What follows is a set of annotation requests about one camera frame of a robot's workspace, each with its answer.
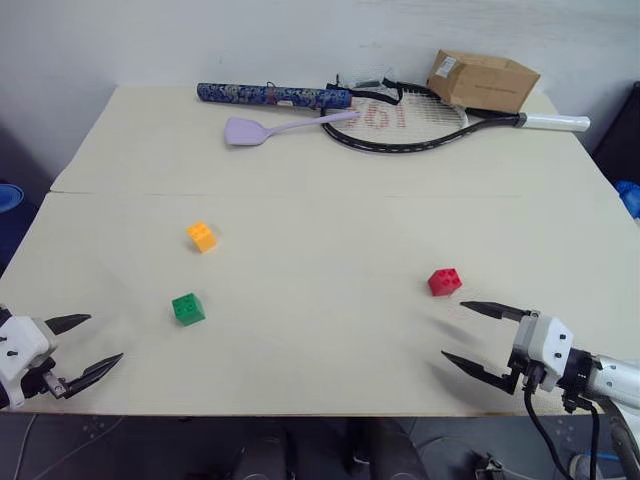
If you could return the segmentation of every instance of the blue patterned tube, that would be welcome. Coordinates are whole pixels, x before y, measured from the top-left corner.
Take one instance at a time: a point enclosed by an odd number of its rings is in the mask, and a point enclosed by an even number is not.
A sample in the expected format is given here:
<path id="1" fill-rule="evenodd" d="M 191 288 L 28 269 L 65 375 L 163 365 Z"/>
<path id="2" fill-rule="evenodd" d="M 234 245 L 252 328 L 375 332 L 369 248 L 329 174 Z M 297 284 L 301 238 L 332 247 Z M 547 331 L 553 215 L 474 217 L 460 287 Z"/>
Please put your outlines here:
<path id="1" fill-rule="evenodd" d="M 351 93 L 346 90 L 316 88 L 261 87 L 226 83 L 199 83 L 198 97 L 203 102 L 287 105 L 309 108 L 348 108 Z"/>

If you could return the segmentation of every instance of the table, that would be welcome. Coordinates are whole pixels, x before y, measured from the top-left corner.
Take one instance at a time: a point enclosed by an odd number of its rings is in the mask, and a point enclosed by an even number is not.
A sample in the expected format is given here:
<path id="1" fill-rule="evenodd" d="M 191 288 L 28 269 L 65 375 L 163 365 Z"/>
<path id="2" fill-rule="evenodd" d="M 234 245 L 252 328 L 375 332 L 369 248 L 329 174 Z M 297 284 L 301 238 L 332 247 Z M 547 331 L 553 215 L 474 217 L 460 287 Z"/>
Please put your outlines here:
<path id="1" fill-rule="evenodd" d="M 227 149 L 238 107 L 192 96 L 118 89 L 0 279 L 15 313 L 94 315 L 60 337 L 59 375 L 125 353 L 91 389 L 27 410 L 524 413 L 440 354 L 506 370 L 517 325 L 463 300 L 534 307 L 580 348 L 637 355 L 638 231 L 571 134 L 498 129 L 390 157 L 311 129 Z M 220 237 L 204 255 L 185 232 L 197 221 Z M 449 266 L 463 288 L 431 297 L 426 278 Z M 188 292 L 207 319 L 181 327 L 171 299 Z M 536 404 L 562 411 L 557 392 Z"/>

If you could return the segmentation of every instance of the purple spatula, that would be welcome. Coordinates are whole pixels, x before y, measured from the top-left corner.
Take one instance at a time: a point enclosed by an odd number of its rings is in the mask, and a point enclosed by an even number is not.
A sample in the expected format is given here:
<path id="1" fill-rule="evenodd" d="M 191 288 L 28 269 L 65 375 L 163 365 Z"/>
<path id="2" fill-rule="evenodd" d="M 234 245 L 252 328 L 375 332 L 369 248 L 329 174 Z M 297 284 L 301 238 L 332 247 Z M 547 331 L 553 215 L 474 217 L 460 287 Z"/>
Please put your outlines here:
<path id="1" fill-rule="evenodd" d="M 325 117 L 287 123 L 274 128 L 264 128 L 258 122 L 247 118 L 230 117 L 224 127 L 224 139 L 229 145 L 260 145 L 274 133 L 278 133 L 289 128 L 315 125 L 318 123 L 337 122 L 338 120 L 350 120 L 359 115 L 360 112 L 335 113 Z"/>

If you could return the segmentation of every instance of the gray floor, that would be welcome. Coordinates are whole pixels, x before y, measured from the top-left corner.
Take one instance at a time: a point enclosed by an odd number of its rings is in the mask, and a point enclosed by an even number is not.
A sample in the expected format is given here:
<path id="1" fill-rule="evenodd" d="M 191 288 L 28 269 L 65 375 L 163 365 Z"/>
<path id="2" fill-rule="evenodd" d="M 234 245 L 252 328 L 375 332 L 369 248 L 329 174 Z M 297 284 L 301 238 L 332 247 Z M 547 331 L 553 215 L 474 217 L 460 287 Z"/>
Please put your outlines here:
<path id="1" fill-rule="evenodd" d="M 0 415 L 0 478 L 10 479 L 30 415 Z M 101 432 L 118 417 L 41 415 L 29 438 L 21 479 L 33 479 L 48 466 Z M 603 418 L 603 453 L 612 453 Z M 126 417 L 109 434 L 78 452 L 46 475 L 47 480 L 91 478 L 182 480 L 187 474 L 207 475 L 231 468 L 242 446 L 265 419 Z M 292 434 L 299 453 L 300 480 L 349 479 L 341 465 L 345 420 L 341 418 L 284 418 L 278 420 Z M 473 478 L 476 452 L 493 456 L 505 467 L 537 479 L 560 478 L 545 445 L 526 417 L 404 418 L 416 445 L 446 436 L 421 448 L 432 479 Z M 545 417 L 565 461 L 589 448 L 588 416 Z M 608 476 L 621 476 L 619 466 L 601 461 Z M 359 475 L 358 480 L 368 478 Z"/>

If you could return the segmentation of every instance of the cardboard box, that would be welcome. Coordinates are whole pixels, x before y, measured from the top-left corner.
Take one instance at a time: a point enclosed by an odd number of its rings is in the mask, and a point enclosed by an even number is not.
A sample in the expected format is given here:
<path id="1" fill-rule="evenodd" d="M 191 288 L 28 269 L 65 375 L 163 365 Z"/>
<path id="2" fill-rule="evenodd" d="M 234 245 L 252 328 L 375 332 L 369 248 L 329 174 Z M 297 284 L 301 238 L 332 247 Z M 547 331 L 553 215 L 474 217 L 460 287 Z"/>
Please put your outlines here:
<path id="1" fill-rule="evenodd" d="M 452 105 L 515 113 L 539 78 L 508 58 L 440 50 L 427 87 Z"/>

